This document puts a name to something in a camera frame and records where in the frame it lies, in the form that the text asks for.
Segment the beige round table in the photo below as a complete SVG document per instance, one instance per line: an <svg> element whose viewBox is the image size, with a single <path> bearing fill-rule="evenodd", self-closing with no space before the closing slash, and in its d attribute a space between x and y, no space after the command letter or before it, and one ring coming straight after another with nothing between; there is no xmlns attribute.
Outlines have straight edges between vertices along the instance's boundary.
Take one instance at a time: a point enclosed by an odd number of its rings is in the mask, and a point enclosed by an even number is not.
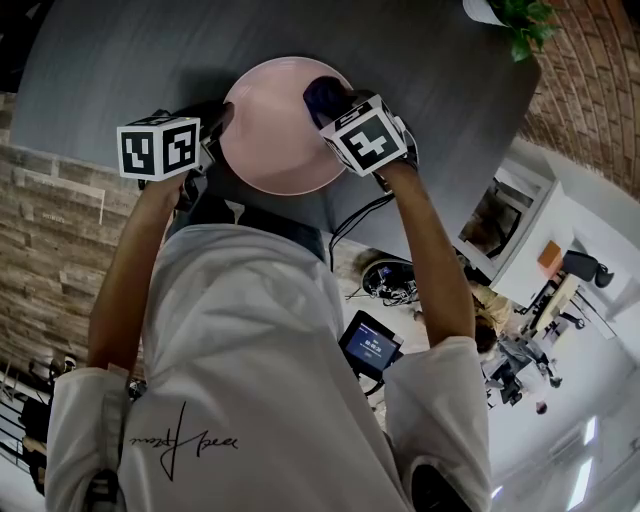
<svg viewBox="0 0 640 512"><path fill-rule="evenodd" d="M568 274L557 290L550 296L548 303L536 316L531 328L534 331L543 330L561 313L563 313L567 305L570 303L570 300L576 294L579 284L580 280L577 276Z"/></svg>

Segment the person's left forearm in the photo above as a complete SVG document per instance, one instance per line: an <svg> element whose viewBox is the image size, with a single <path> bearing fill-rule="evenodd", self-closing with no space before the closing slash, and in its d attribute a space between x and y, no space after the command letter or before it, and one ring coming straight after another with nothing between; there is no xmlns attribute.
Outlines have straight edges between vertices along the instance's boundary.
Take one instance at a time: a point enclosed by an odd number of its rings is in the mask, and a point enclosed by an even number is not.
<svg viewBox="0 0 640 512"><path fill-rule="evenodd" d="M90 315L88 366L135 368L153 268L185 178L152 182L139 196Z"/></svg>

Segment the big pink plate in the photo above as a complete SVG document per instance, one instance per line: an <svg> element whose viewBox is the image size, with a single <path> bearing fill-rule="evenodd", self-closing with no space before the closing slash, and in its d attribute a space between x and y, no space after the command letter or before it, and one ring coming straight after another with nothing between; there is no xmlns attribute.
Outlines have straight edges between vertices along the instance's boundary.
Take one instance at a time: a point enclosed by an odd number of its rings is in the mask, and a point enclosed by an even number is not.
<svg viewBox="0 0 640 512"><path fill-rule="evenodd" d="M251 187L272 195L315 192L345 170L322 139L303 100L318 77L349 81L315 59L290 56L267 60L242 75L225 101L234 116L220 138L232 171Z"/></svg>

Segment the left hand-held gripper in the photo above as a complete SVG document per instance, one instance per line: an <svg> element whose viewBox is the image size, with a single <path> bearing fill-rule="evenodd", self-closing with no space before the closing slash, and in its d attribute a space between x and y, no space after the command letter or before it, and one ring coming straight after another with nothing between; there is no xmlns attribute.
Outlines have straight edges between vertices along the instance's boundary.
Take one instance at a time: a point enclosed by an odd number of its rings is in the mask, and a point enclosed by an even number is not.
<svg viewBox="0 0 640 512"><path fill-rule="evenodd" d="M217 143L234 118L232 102L211 100L173 113L157 110L152 115L117 129L118 170L140 189L184 173L178 211L189 211L206 188L201 156L214 159Z"/></svg>

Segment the white desk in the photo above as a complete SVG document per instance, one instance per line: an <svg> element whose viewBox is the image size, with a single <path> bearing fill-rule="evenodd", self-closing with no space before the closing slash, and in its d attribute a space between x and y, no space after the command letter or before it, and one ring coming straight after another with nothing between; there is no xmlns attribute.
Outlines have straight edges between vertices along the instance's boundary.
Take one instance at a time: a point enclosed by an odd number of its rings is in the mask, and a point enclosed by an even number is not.
<svg viewBox="0 0 640 512"><path fill-rule="evenodd" d="M538 262L550 242L565 251L571 229L560 223L560 180L507 158L453 246L512 302L528 306L549 280Z"/></svg>

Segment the green plant in white pot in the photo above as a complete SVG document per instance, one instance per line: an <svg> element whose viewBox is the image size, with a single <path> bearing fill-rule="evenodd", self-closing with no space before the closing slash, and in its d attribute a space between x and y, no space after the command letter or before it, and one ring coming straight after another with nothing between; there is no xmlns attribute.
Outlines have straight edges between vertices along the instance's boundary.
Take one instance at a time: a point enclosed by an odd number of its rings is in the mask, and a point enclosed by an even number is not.
<svg viewBox="0 0 640 512"><path fill-rule="evenodd" d="M462 0L462 5L473 21L510 33L514 62L531 57L531 45L541 50L558 28L551 20L554 9L543 0Z"/></svg>

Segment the black tablet screen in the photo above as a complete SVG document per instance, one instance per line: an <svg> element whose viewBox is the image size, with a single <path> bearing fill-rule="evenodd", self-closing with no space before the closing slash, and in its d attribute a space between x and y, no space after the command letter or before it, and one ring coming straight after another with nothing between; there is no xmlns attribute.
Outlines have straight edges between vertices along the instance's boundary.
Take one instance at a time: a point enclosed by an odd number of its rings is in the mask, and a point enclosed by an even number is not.
<svg viewBox="0 0 640 512"><path fill-rule="evenodd" d="M384 371L403 356L403 340L363 310L358 310L339 347L356 375L381 380Z"/></svg>

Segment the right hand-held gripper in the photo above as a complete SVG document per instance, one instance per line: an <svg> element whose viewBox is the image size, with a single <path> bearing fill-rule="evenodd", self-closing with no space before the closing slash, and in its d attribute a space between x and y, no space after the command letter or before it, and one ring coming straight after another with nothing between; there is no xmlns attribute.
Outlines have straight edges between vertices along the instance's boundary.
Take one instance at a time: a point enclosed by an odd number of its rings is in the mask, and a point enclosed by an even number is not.
<svg viewBox="0 0 640 512"><path fill-rule="evenodd" d="M352 106L320 130L320 136L345 169L359 177L375 175L389 192L380 169L403 162L418 170L415 137L404 120L391 112L379 94L354 91Z"/></svg>

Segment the black office chair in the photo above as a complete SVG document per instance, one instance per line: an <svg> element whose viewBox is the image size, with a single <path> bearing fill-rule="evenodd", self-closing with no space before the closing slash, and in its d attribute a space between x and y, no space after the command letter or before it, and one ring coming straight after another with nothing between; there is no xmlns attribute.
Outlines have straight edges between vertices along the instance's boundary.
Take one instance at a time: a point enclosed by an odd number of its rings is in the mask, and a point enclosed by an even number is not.
<svg viewBox="0 0 640 512"><path fill-rule="evenodd" d="M595 257L574 250L565 253L562 270L584 282L593 282L600 289L608 287L615 276Z"/></svg>

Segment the dark blue cloth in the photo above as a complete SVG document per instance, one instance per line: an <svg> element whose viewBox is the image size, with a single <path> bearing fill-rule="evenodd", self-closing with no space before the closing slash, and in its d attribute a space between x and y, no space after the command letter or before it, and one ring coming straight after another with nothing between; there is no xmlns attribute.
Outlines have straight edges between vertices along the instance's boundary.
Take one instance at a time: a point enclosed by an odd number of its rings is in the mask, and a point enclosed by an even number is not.
<svg viewBox="0 0 640 512"><path fill-rule="evenodd" d="M353 107L356 96L337 77L314 79L303 93L303 100L315 126L321 130Z"/></svg>

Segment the person's white shirt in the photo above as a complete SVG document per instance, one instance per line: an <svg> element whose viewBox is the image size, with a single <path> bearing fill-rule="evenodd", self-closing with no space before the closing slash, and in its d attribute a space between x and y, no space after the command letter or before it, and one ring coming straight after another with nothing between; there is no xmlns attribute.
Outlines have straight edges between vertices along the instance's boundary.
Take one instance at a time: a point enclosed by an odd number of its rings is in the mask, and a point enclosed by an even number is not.
<svg viewBox="0 0 640 512"><path fill-rule="evenodd" d="M341 295L305 248L236 225L170 238L121 371L55 385L47 512L489 512L488 410L474 342L384 373L374 416L338 344Z"/></svg>

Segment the person's right forearm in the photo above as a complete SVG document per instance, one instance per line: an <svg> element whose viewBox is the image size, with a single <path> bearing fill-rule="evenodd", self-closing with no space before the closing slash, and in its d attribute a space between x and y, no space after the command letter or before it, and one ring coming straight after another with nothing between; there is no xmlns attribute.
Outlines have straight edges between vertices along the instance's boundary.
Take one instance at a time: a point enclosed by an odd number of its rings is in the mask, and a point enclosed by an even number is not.
<svg viewBox="0 0 640 512"><path fill-rule="evenodd" d="M396 199L430 346L454 336L473 338L475 314L468 282L417 171L393 162L380 174Z"/></svg>

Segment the orange box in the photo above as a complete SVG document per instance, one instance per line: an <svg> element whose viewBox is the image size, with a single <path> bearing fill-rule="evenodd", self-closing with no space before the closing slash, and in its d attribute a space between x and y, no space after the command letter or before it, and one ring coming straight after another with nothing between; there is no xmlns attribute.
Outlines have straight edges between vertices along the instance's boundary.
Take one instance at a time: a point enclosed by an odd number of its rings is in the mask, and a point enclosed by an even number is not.
<svg viewBox="0 0 640 512"><path fill-rule="evenodd" d="M553 240L550 240L537 259L539 266L544 271L556 272L562 264L562 249Z"/></svg>

